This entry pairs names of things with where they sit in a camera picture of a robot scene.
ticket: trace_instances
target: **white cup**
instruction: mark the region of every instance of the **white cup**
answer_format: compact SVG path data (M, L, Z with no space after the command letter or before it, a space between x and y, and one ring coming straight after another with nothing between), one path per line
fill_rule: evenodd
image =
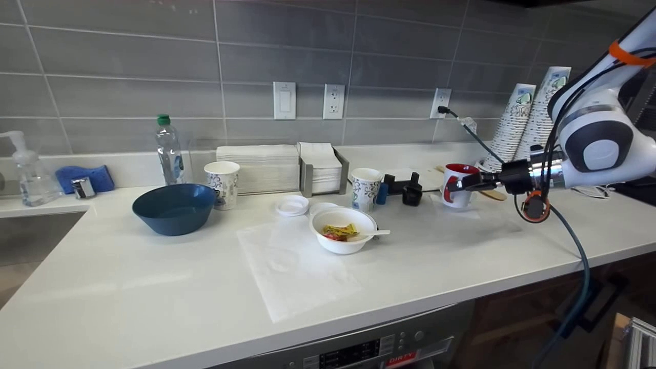
M220 206L231 210L237 204L237 173L236 162L209 162L203 170L206 175L206 187L220 195Z
M452 187L457 187L465 176L479 175L479 170L470 165L446 165L444 169L441 202L450 210L465 210L470 206L472 191L452 191Z
M381 188L384 175L375 169L352 170L352 202L358 211L373 211L376 191Z

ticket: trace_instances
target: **sponge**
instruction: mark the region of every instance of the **sponge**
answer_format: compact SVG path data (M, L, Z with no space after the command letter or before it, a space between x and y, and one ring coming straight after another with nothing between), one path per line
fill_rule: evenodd
M74 194L74 185L72 180L76 179L87 179L91 185L94 187L96 194L104 194L104 191L113 191L114 188L114 180L108 175L106 166L99 166L99 169L81 169L81 166L62 166L55 173L60 187L66 195Z

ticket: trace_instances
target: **wall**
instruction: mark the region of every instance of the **wall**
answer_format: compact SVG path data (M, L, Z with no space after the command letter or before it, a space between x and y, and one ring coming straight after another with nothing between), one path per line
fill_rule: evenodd
M517 82L579 72L647 0L521 9L491 0L0 0L0 131L41 155L154 151L154 115L185 146L448 140L433 89L484 138ZM298 82L294 122L270 82ZM322 122L322 84L347 84Z

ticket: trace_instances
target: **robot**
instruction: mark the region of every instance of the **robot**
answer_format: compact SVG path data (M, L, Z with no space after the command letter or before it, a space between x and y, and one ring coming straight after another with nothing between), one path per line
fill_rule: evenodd
M450 191L503 185L510 195L527 194L521 214L538 224L549 216L549 188L615 185L652 175L656 141L633 128L617 97L627 81L656 64L653 40L656 9L553 94L547 107L553 129L545 147L530 147L527 161L504 162L499 173L467 176Z

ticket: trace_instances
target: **white countertop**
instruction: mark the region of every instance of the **white countertop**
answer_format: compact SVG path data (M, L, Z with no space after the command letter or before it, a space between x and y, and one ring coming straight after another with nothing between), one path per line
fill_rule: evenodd
M132 214L143 191L118 188L81 206L58 202L62 210L79 206L76 210L86 207L86 214L0 310L0 368L206 368L579 266L556 218L540 226L523 224L510 199L497 204L474 195L472 211L455 214L433 195L424 195L421 207L390 197L373 218L391 237L358 255L332 256L311 241L304 220L277 220L270 206L282 195L241 197L237 210L214 214L203 229L166 239ZM347 206L349 197L311 202ZM552 204L577 233L593 266L656 250L656 210L649 206L615 194L588 199L571 191L553 191ZM282 260L280 270L314 281L316 274L304 265L311 260L330 266L326 276L340 277L326 290L340 284L349 290L273 316L247 241L277 229L304 249L304 258L280 258L289 249L277 242L284 239L266 239L262 253Z

